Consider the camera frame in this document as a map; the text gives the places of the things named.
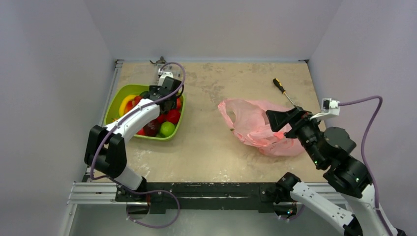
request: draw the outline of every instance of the green bowl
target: green bowl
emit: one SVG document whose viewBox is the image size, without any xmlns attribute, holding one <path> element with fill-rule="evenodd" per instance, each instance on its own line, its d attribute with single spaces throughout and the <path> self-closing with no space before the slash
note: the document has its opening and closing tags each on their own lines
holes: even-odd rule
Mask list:
<svg viewBox="0 0 417 236">
<path fill-rule="evenodd" d="M 119 107 L 121 105 L 121 102 L 123 101 L 123 99 L 129 95 L 139 95 L 144 91 L 149 91 L 149 86 L 146 85 L 126 85 L 124 87 L 122 87 L 116 94 L 116 96 L 113 98 L 112 103 L 110 104 L 109 109 L 107 110 L 106 113 L 106 118 L 104 119 L 106 125 L 110 124 L 113 122 L 113 119 L 119 119 Z M 181 116 L 179 117 L 179 121 L 178 124 L 176 124 L 175 130 L 174 132 L 168 136 L 168 137 L 164 137 L 164 138 L 159 138 L 159 137 L 150 137 L 150 136 L 143 136 L 143 135 L 137 135 L 135 134 L 135 137 L 138 138 L 142 138 L 142 139 L 152 139 L 152 140 L 159 140 L 159 141 L 168 141 L 171 140 L 174 135 L 177 133 L 179 124 L 181 124 L 181 120 L 182 117 L 184 116 L 184 107 L 185 107 L 185 97 L 184 95 L 182 95 L 180 98 L 181 100 L 181 110 L 179 112 L 181 112 Z"/>
</svg>

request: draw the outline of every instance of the beige tabletop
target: beige tabletop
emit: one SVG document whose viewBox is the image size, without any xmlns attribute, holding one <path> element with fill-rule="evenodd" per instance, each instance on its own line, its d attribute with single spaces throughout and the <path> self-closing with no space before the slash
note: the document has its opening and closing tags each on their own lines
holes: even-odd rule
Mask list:
<svg viewBox="0 0 417 236">
<path fill-rule="evenodd" d="M 267 100 L 291 108 L 272 84 L 279 78 L 299 106 L 320 110 L 305 63 L 182 63 L 186 70 L 181 125 L 168 142 L 132 138 L 128 166 L 151 182 L 275 182 L 292 172 L 305 182 L 323 182 L 306 152 L 295 157 L 264 156 L 230 131 L 217 105 L 227 98 Z M 155 67 L 124 63 L 118 89 L 149 84 Z"/>
</svg>

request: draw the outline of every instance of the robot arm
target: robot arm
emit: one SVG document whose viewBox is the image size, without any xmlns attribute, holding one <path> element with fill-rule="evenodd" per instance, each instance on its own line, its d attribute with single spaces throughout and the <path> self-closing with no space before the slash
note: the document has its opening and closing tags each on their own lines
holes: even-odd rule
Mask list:
<svg viewBox="0 0 417 236">
<path fill-rule="evenodd" d="M 320 121 L 317 118 L 338 115 L 338 110 L 335 110 L 338 109 L 336 103 L 326 102 L 325 104 L 323 101 L 322 107 L 327 108 L 327 111 L 315 115 L 316 118 L 311 112 L 303 110 L 302 107 L 294 107 L 287 112 L 266 111 L 266 113 L 272 131 L 279 131 L 289 123 L 292 129 L 285 134 L 285 137 L 299 139 L 316 165 L 316 169 L 328 169 L 323 177 L 349 203 L 361 225 L 364 236 L 405 235 L 403 231 L 397 230 L 391 225 L 381 207 L 379 212 L 382 217 L 375 209 L 373 179 L 367 167 L 350 156 L 356 143 L 349 138 L 349 134 L 339 127 L 330 127 L 324 132 L 318 128 Z M 313 210 L 321 211 L 317 207 L 318 203 L 304 201 Z"/>
<path fill-rule="evenodd" d="M 170 74 L 163 76 L 161 85 L 150 86 L 149 93 L 131 111 L 105 127 L 94 126 L 89 133 L 84 162 L 91 166 L 96 151 L 101 149 L 94 168 L 137 192 L 146 191 L 146 179 L 127 166 L 125 143 L 160 113 L 176 107 L 177 95 L 170 94 L 178 91 L 182 83 L 167 75 Z M 108 146 L 101 147 L 106 136 L 108 139 L 105 144 Z"/>
<path fill-rule="evenodd" d="M 328 221 L 340 235 L 359 236 L 362 229 L 352 212 L 345 210 L 314 192 L 292 173 L 286 173 L 277 183 L 275 203 L 297 201 Z"/>
</svg>

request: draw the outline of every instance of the screwdriver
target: screwdriver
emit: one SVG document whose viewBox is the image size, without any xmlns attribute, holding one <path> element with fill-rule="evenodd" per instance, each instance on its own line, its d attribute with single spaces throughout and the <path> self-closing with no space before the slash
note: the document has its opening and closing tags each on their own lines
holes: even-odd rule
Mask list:
<svg viewBox="0 0 417 236">
<path fill-rule="evenodd" d="M 290 97 L 287 95 L 287 91 L 285 91 L 284 87 L 282 86 L 281 82 L 279 82 L 279 80 L 277 78 L 272 80 L 274 85 L 277 86 L 279 88 L 279 90 L 282 92 L 283 95 L 285 95 L 288 100 L 293 104 L 293 106 L 296 106 L 294 104 L 294 102 L 290 99 Z"/>
</svg>

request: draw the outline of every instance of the pink plastic bag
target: pink plastic bag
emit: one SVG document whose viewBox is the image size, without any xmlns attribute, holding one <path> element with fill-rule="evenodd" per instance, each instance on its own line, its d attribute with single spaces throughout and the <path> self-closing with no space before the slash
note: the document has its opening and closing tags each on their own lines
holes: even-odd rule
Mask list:
<svg viewBox="0 0 417 236">
<path fill-rule="evenodd" d="M 288 108 L 267 101 L 226 99 L 218 105 L 226 124 L 242 143 L 257 147 L 268 156 L 296 156 L 304 151 L 298 139 L 287 139 L 285 132 L 291 130 L 287 124 L 278 132 L 272 132 L 266 110 L 287 111 Z M 235 114 L 235 122 L 227 112 Z"/>
</svg>

